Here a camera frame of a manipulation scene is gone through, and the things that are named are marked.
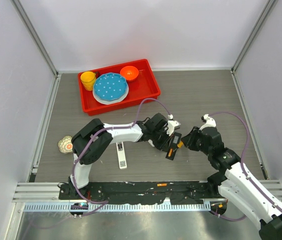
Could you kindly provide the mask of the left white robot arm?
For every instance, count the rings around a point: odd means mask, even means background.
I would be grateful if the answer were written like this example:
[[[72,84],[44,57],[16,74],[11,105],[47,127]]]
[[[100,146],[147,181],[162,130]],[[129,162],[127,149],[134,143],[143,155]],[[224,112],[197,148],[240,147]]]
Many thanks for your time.
[[[72,151],[77,158],[69,177],[72,182],[70,194],[78,200],[87,195],[92,164],[109,145],[149,142],[152,147],[167,152],[173,133],[180,125],[172,115],[166,118],[161,113],[128,124],[107,124],[98,118],[93,119],[71,139]]]

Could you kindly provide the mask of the orange handled screwdriver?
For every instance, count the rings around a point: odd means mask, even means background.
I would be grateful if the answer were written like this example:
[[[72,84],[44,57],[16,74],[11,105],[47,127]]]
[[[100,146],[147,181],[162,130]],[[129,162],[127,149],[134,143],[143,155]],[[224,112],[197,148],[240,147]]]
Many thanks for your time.
[[[183,145],[184,145],[184,143],[183,143],[182,141],[180,141],[180,142],[177,144],[177,147],[178,147],[178,148],[181,148]]]

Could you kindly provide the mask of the black remote control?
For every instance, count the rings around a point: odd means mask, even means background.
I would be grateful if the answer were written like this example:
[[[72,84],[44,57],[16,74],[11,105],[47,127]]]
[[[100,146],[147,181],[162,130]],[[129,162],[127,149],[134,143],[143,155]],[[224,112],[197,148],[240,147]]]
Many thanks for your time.
[[[166,156],[165,156],[166,159],[171,160],[171,161],[174,160],[175,155],[177,153],[177,150],[179,149],[177,147],[177,144],[181,141],[181,138],[182,138],[182,134],[178,133],[178,132],[175,132],[171,135],[171,138],[170,138],[169,143],[168,143]],[[173,149],[173,153],[172,153],[171,157],[168,157],[168,153],[169,153],[170,149]]]

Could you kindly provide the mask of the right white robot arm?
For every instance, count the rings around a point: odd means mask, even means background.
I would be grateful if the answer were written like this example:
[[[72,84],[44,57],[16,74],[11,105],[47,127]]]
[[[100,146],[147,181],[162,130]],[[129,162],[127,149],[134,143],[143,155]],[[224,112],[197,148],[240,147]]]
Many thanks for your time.
[[[215,127],[193,127],[182,137],[191,151],[204,153],[217,173],[207,181],[207,193],[234,204],[256,227],[263,240],[282,240],[282,202],[248,170],[241,158],[224,146]]]

